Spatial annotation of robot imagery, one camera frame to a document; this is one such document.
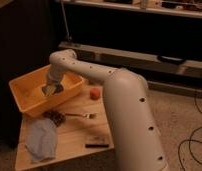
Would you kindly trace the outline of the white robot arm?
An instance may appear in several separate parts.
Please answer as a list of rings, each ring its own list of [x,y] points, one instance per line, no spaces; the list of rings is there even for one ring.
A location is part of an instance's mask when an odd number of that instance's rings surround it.
[[[170,171],[142,76],[125,68],[80,61],[72,49],[52,53],[49,62],[48,94],[67,71],[103,85],[103,104],[120,171]]]

